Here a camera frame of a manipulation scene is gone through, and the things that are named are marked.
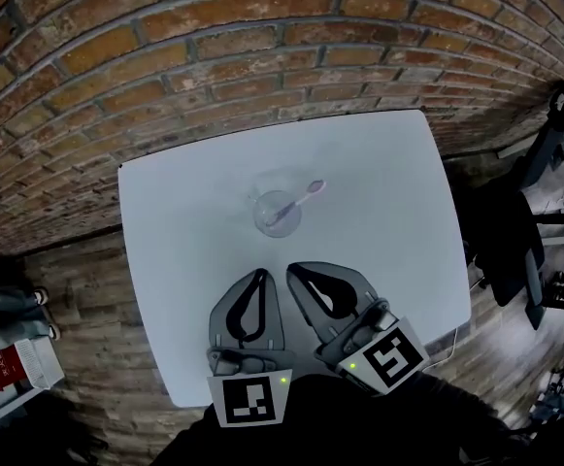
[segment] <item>cable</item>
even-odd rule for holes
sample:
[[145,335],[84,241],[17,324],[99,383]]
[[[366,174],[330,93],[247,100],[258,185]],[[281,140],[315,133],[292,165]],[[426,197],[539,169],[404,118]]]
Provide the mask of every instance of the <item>cable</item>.
[[441,363],[446,362],[447,360],[451,359],[451,357],[454,355],[454,351],[456,350],[456,337],[458,336],[458,328],[456,328],[454,330],[454,341],[452,342],[452,352],[449,353],[449,356],[446,357],[445,359],[442,359],[440,361],[434,362],[433,364],[431,364],[430,366],[426,366],[424,369],[421,370],[421,372],[423,373],[424,371],[426,371],[427,369],[430,368],[434,368],[435,366],[439,366]]

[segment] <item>white table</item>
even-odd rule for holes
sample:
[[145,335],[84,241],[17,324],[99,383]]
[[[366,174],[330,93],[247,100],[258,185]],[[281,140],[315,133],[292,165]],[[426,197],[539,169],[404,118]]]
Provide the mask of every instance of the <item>white table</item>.
[[[298,196],[316,179],[327,187],[291,236],[255,228],[250,196]],[[291,262],[360,271],[424,344],[471,315],[458,221],[420,111],[291,122],[165,150],[125,163],[119,196],[137,301],[177,406],[210,404],[211,309],[258,267],[276,280],[286,347],[299,354],[318,341],[287,290]]]

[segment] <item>red box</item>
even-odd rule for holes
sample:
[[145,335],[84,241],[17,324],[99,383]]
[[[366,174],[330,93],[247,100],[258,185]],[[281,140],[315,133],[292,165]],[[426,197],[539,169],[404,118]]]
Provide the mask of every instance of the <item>red box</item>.
[[17,348],[9,346],[0,350],[0,391],[5,386],[27,378],[27,374],[20,363]]

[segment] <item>wooden floor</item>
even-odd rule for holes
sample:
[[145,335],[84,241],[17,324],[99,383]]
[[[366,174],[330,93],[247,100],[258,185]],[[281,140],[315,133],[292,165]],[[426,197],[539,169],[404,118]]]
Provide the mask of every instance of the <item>wooden floor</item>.
[[[549,252],[547,263],[564,268],[564,250]],[[101,464],[149,464],[201,411],[177,410],[167,396],[135,302],[121,233],[30,256],[26,267],[34,284],[49,289],[50,309],[62,328],[55,348],[67,380],[55,392],[75,403],[75,419],[110,444]],[[471,283],[477,274],[472,267]],[[541,377],[564,353],[564,312],[547,312],[534,332],[524,304],[521,294],[500,309],[490,288],[476,287],[472,319],[454,356],[432,370],[478,394],[511,426],[524,424]]]

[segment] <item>toothbrush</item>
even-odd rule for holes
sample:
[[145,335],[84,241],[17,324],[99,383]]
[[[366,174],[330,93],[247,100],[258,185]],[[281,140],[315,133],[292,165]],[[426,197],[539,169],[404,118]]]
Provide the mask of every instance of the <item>toothbrush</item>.
[[305,204],[311,197],[320,193],[325,187],[327,183],[325,180],[315,180],[308,185],[306,190],[306,194],[301,197],[299,200],[295,200],[294,202],[290,202],[287,206],[283,209],[278,211],[273,218],[266,223],[267,226],[275,226],[278,222],[284,219],[290,211],[292,211],[295,207]]

